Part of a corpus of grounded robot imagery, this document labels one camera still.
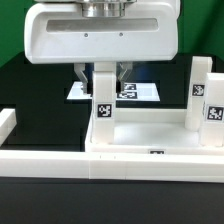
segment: white block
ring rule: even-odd
[[[89,178],[89,154],[1,150],[0,176]]]
[[[125,179],[126,162],[117,160],[116,154],[95,154],[89,162],[90,179]]]
[[[211,72],[212,58],[193,57],[191,67],[191,78],[189,85],[187,116],[185,127],[191,131],[198,131],[203,108],[203,96],[205,88],[206,74]]]
[[[223,146],[224,74],[208,73],[199,142],[204,146]]]
[[[116,107],[116,63],[100,63],[93,72],[92,142],[113,143]]]
[[[16,126],[14,109],[3,109],[0,113],[0,146]]]

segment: white platform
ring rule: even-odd
[[[152,153],[167,155],[224,155],[224,147],[199,145],[199,134],[185,129],[186,110],[117,109],[113,144],[91,143],[92,122],[86,137],[88,152]]]
[[[125,83],[127,85],[134,85],[134,90],[125,89],[124,93],[120,93],[117,101],[160,101],[159,94],[155,83]],[[127,97],[127,94],[135,93],[134,98]],[[90,94],[83,94],[82,82],[74,82],[68,94],[67,100],[90,100]]]

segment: metal component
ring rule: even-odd
[[[121,83],[121,92],[124,91],[124,83],[127,81],[129,75],[131,74],[131,71],[133,69],[133,63],[132,62],[122,62],[120,63],[121,72],[118,76],[118,80]]]
[[[86,75],[83,73],[83,71],[85,71],[85,64],[75,64],[74,71],[83,84],[82,86],[83,93],[87,94],[88,79],[86,78]]]
[[[82,10],[83,16],[88,18],[124,16],[123,3],[84,3]]]

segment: white base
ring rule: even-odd
[[[184,110],[119,109],[116,144],[92,144],[90,125],[85,153],[0,150],[0,176],[224,183],[224,148],[198,145],[197,132],[184,129],[184,118]]]

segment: black table surface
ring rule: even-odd
[[[156,82],[161,102],[117,106],[186,108],[191,59],[134,63],[130,81]],[[84,151],[91,102],[66,100],[76,80],[73,65],[32,65],[24,53],[0,68],[0,110],[16,108],[18,122],[2,149]],[[0,224],[223,224],[223,208],[218,183],[0,178]]]

